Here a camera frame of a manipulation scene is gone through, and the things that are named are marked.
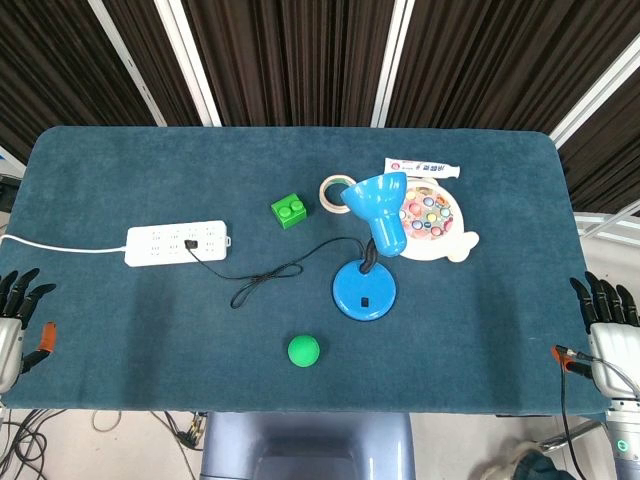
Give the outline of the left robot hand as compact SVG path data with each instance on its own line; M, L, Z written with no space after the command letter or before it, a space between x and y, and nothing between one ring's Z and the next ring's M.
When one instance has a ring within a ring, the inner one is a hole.
M17 271L0 277L0 398L10 391L18 378L54 352L57 340L55 322L43 326L38 347L23 353L24 337L30 320L42 297L56 285L43 284L27 291L40 270L33 268L19 276Z

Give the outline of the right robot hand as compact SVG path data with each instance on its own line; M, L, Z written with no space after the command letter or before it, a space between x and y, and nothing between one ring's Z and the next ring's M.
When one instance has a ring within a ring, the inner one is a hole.
M581 375L614 401L640 403L640 304L621 284L585 273L570 279L580 307L589 351L556 345L561 371Z

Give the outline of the blue desk lamp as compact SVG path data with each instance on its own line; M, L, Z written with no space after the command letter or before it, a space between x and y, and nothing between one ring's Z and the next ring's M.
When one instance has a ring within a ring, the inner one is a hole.
M394 305L396 282L378 258L396 257L406 249L400 218L406 190L406 174L395 172L368 178L341 193L344 204L370 230L363 258L344 264L333 280L334 302L351 319L374 321Z

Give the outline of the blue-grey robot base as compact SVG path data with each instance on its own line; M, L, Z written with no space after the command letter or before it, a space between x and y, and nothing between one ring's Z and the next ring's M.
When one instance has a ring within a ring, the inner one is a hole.
M211 412L199 480L416 480L410 417Z

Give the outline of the blue table cloth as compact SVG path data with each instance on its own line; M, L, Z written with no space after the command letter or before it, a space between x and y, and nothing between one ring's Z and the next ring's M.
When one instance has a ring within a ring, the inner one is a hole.
M480 241L459 264L388 259L396 302L358 322L331 284L369 230L317 194L387 157L459 166L446 188ZM307 218L284 230L271 205L292 193ZM129 228L212 220L224 260L125 264ZM35 143L8 233L0 275L38 268L56 285L27 347L58 327L13 408L554 414L551 349L588 345L565 176L538 132L58 126ZM300 368L287 347L304 334L320 357Z

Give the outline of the white power strip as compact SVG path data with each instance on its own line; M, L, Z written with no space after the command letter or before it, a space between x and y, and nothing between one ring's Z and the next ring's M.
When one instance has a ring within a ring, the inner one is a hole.
M221 220L129 228L125 264L129 267L224 260L231 238Z

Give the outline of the white fish-shaped toy game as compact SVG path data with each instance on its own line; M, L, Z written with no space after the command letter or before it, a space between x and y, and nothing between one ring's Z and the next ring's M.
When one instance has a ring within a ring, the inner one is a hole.
M407 239L401 256L410 260L462 262L479 242L476 232L465 230L454 197L435 179L407 180L399 217Z

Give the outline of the white ointment tube box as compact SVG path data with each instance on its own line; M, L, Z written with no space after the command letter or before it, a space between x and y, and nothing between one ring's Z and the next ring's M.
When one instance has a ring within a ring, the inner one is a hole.
M408 177L424 179L458 178L459 166L432 161L404 160L387 157L384 173L404 172Z

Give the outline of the green ball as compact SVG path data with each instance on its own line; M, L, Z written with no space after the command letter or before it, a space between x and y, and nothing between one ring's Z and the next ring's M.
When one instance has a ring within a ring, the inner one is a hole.
M287 347L290 362L300 368L313 366L320 357L320 345L311 335L294 336Z

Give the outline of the green toy building block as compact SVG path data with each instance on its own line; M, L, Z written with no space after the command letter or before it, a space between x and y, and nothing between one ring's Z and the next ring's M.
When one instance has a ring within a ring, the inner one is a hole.
M284 230L297 225L307 218L306 207L295 193L274 202L271 205L271 210Z

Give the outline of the masking tape roll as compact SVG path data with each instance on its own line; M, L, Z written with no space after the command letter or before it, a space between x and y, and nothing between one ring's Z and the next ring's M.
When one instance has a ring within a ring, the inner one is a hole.
M347 214L350 208L340 199L339 190L348 189L356 181L344 174L330 175L319 186L318 198L321 206L332 214Z

